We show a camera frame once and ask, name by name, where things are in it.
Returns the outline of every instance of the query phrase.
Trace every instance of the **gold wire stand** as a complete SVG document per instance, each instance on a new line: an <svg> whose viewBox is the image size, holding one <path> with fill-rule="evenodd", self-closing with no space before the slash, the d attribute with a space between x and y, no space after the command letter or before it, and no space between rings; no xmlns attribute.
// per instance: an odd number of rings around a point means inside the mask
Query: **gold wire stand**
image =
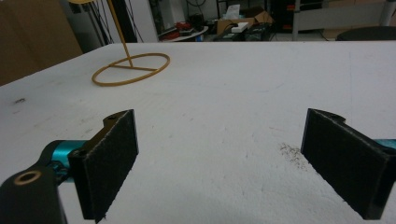
<svg viewBox="0 0 396 224"><path fill-rule="evenodd" d="M113 16L114 23L116 24L117 31L119 32L120 39L121 39L121 42L122 42L122 45L124 47L124 50L125 50L125 53L126 53L127 57L124 58L124 59L118 60L118 61L116 61L114 63L111 63L108 66L105 66L105 67L99 69L98 71L96 71L93 74L93 76L92 76L92 82L95 83L96 85L103 86L103 87L126 85L126 84L130 84L130 83L133 83L133 82L136 82L136 81L140 81L140 80L148 78L148 77L152 77L155 74L161 72L163 69L165 69L169 65L169 63L171 62L171 58L168 55L166 55L166 54L163 54L163 53L145 53L145 54L138 54L138 55L130 56L129 51L128 51L128 49L126 47L126 44L125 44L125 39L124 39L124 36L122 34L122 30L120 28L119 20L117 18L116 12L115 12L114 7L113 7L113 3L112 3L111 0L107 0L107 3L108 3L108 7L110 8L111 15ZM164 57L166 59L166 63L163 66L159 67L159 68L136 67L132 63L132 59L144 58L144 57L153 57L153 56L154 57L155 56ZM129 66L119 65L119 63L123 63L123 62L126 62L126 61L129 62ZM136 77L136 78L132 78L132 79L125 80L125 81L120 81L120 82L100 82L100 81L98 81L97 77L99 76L99 74L102 73L103 71L105 71L107 68L110 68L110 67L126 68L126 69L132 69L132 70L143 70L143 71L149 71L149 73L145 74L145 75L143 75L141 77Z"/></svg>

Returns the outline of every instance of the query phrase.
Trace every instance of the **white tabletop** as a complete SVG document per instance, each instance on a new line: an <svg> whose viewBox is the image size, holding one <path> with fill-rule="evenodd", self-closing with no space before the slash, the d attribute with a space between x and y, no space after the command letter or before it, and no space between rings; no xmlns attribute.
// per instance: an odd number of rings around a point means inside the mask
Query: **white tabletop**
<svg viewBox="0 0 396 224"><path fill-rule="evenodd" d="M369 137L396 137L396 42L129 49L172 61L135 84L95 86L92 74L124 56L111 45L0 87L0 182L49 142L91 139L104 117L132 108L140 154L103 223L374 223L293 152L308 107L341 115ZM101 79L125 71L111 73ZM59 191L69 223L93 223L82 220L73 184ZM395 211L392 192L375 223L394 223Z"/></svg>

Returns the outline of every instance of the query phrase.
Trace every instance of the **stool seat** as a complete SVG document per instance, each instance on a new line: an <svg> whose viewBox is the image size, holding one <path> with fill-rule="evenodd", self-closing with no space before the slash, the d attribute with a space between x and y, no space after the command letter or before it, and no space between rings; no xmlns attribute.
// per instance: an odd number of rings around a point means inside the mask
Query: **stool seat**
<svg viewBox="0 0 396 224"><path fill-rule="evenodd" d="M363 27L341 33L337 41L396 40L396 27Z"/></svg>

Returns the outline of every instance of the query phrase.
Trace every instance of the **background table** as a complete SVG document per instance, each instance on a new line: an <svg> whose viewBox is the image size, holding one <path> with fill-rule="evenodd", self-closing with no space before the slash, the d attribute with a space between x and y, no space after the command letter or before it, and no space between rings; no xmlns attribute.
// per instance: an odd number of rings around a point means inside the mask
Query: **background table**
<svg viewBox="0 0 396 224"><path fill-rule="evenodd" d="M308 107L372 138L396 136L396 43L132 44L162 52L160 74L115 88L92 74L123 57L110 45L0 87L0 181L57 139L91 139L102 119L135 110L140 154L108 223L394 223L364 221L299 153ZM142 60L135 65L160 63ZM124 70L108 70L125 78ZM75 187L59 187L69 223Z"/></svg>

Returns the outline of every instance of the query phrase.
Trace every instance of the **teal metal part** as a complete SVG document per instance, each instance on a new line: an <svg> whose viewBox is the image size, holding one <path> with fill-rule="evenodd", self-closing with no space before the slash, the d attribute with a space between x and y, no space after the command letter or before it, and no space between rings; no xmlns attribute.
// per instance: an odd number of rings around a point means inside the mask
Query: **teal metal part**
<svg viewBox="0 0 396 224"><path fill-rule="evenodd" d="M396 149L396 139L375 139L375 141L384 147Z"/></svg>
<svg viewBox="0 0 396 224"><path fill-rule="evenodd" d="M53 151L52 161L59 161L62 163L64 168L70 169L69 159L67 159L67 155L73 151L74 149L82 147L86 140L83 141L62 141Z"/></svg>

